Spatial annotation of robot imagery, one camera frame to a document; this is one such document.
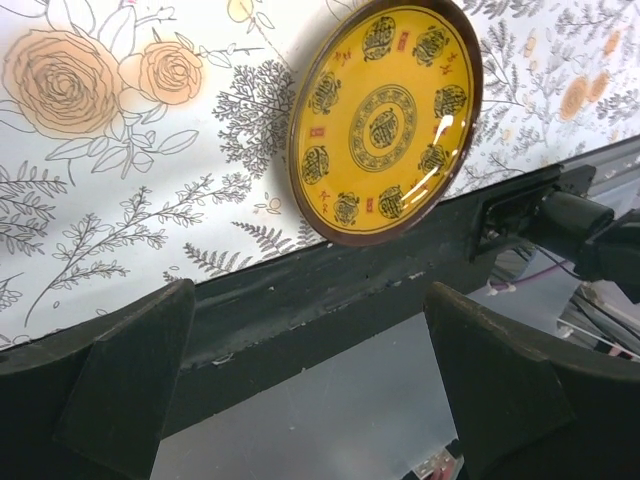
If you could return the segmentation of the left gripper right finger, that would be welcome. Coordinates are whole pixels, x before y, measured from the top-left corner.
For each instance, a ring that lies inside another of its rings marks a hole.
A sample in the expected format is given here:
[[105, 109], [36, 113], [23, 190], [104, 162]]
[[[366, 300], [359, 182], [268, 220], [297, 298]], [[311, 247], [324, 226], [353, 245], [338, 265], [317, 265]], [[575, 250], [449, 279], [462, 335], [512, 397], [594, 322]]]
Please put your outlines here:
[[639, 365], [431, 284], [424, 314], [472, 479], [636, 479]]

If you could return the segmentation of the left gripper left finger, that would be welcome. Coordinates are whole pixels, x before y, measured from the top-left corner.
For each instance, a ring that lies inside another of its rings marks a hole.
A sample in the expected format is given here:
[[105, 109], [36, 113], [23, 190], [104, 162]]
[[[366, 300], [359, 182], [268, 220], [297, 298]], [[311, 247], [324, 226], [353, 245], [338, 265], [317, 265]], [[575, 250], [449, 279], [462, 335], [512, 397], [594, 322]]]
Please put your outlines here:
[[194, 310], [179, 280], [2, 351], [2, 478], [149, 478]]

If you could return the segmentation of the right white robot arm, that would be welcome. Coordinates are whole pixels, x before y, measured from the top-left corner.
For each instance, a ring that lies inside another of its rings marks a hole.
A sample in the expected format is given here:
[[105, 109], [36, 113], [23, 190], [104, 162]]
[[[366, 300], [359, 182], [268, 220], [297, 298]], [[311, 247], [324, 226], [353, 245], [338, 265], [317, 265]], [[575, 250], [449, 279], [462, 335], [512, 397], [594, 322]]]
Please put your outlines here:
[[471, 256], [528, 241], [574, 265], [584, 281], [610, 281], [639, 303], [639, 211], [620, 217], [589, 199], [556, 189], [494, 201], [483, 210]]

